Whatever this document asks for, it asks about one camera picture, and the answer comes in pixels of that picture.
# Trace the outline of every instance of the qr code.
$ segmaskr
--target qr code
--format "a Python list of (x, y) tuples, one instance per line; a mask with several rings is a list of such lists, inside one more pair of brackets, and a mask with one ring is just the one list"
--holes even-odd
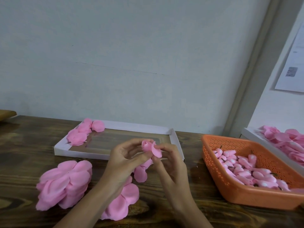
[(297, 72), (298, 68), (297, 67), (289, 67), (286, 77), (294, 77), (295, 73)]

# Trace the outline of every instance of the dark wooden tabletop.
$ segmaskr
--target dark wooden tabletop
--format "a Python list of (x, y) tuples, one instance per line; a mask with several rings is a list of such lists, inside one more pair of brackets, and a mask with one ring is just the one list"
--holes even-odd
[[(36, 211), (39, 177), (60, 162), (80, 158), (54, 156), (53, 146), (79, 122), (17, 116), (0, 122), (0, 227), (52, 227), (69, 209), (55, 206)], [(201, 134), (177, 132), (192, 196), (214, 227), (304, 227), (304, 209), (263, 209), (228, 203), (217, 190), (201, 158)], [(93, 165), (91, 189), (102, 176), (107, 161)], [(153, 166), (148, 180), (136, 183), (140, 198), (120, 221), (99, 220), (95, 227), (178, 227)]]

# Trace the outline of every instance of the orange basket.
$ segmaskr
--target orange basket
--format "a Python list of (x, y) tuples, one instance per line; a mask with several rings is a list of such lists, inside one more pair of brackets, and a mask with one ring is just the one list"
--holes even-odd
[(257, 157), (256, 168), (270, 169), (277, 178), (287, 182), (290, 189), (304, 188), (304, 177), (273, 155), (262, 145), (249, 140), (203, 135), (203, 159), (222, 196), (231, 203), (259, 206), (275, 209), (294, 209), (304, 202), (304, 194), (279, 191), (268, 188), (246, 186), (230, 177), (216, 158), (213, 150), (222, 146), (222, 150), (235, 149), (236, 155), (248, 157), (253, 153)]

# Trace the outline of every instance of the hand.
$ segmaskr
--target hand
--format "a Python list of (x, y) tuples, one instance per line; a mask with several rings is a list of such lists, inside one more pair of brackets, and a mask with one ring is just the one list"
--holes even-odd
[(153, 142), (151, 139), (135, 138), (119, 144), (111, 150), (110, 159), (100, 184), (109, 187), (112, 192), (112, 200), (121, 193), (127, 177), (134, 169), (153, 156), (152, 152), (145, 152), (134, 157), (135, 154), (143, 151), (141, 148), (143, 140)]
[(174, 210), (181, 212), (187, 204), (194, 203), (192, 198), (186, 164), (183, 162), (176, 145), (160, 144), (155, 148), (161, 149), (160, 160), (153, 156), (153, 164), (159, 174), (165, 195)]

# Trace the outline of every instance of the forearm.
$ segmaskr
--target forearm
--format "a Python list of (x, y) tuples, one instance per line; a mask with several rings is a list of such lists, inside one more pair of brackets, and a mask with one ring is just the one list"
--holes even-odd
[(199, 210), (194, 200), (188, 201), (183, 209), (175, 210), (177, 219), (184, 227), (189, 228), (213, 228), (205, 215)]
[(110, 188), (100, 180), (54, 228), (91, 228), (112, 201)]

